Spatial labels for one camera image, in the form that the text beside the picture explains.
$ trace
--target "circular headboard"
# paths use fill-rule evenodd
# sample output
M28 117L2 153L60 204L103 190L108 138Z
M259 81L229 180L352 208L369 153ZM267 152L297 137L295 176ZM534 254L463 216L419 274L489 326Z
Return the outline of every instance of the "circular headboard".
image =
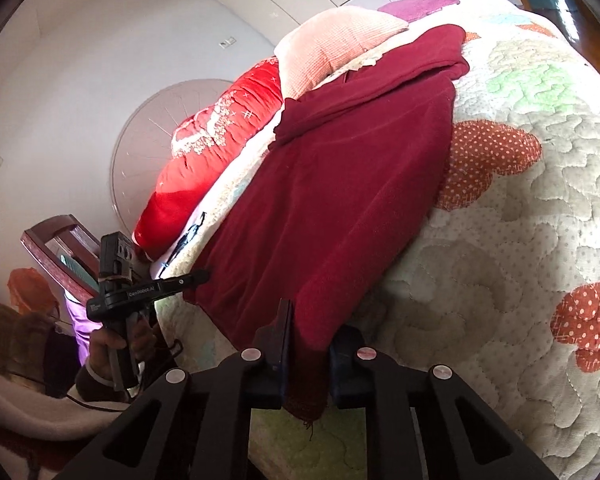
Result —
M122 128L111 161L110 189L123 231L130 235L158 174L171 158L171 136L188 117L218 100L231 83L192 79L151 96Z

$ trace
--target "wall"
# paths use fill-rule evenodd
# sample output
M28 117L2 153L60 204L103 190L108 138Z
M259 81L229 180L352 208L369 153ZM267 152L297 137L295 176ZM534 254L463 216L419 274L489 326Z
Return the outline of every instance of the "wall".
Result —
M272 50L215 0L95 0L43 34L0 88L0 300L10 270L32 265L24 229L66 213L97 237L118 229L110 158L145 99L187 79L233 80Z

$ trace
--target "orange polka dot patch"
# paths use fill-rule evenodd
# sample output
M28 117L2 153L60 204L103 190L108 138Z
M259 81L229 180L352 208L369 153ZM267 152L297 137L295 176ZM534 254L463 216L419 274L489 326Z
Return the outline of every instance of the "orange polka dot patch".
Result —
M558 343L578 346L580 370L600 370L600 283L579 286L562 298L551 318L551 332Z
M525 25L516 25L517 27L524 28L525 30L532 30L534 32L539 32L540 34L544 34L545 36L550 36L551 38L555 38L554 34L548 29L544 28L537 23L527 23Z
M540 142L523 130L487 120L456 123L436 207L467 207L489 189L494 173L523 173L541 157Z
M468 32L464 36L463 43L469 43L470 41L479 40L479 39L480 39L480 36L478 36L475 32Z

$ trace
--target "quilted bedspread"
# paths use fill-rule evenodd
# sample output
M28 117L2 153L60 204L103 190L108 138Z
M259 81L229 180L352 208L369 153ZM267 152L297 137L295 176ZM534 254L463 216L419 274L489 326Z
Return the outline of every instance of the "quilted bedspread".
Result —
M467 32L454 135L436 208L352 323L410 367L451 366L561 480L600 471L600 76L547 20L506 0L460 0L342 70L443 23ZM257 170L272 126L205 197L197 237L163 272L186 272ZM195 306L158 306L181 365L231 345ZM312 430L256 412L250 455L273 480L365 477L364 416L328 409Z

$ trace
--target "round metal bolt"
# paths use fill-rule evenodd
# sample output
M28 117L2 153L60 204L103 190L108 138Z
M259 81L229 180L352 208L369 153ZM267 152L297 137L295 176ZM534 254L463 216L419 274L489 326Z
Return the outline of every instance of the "round metal bolt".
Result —
M260 359L262 352L257 348L247 348L240 355L245 361L257 361Z
M435 368L433 368L433 374L439 378L442 379L443 381L450 379L451 376L454 374L451 371L451 368L449 368L448 366L445 365L438 365Z
M187 374L184 370L180 370L179 368L174 368L173 370L169 370L166 375L166 379L168 383L178 384L184 381L187 378Z
M363 361L371 361L376 358L378 352L376 352L373 348L363 346L362 348L358 348L356 355Z

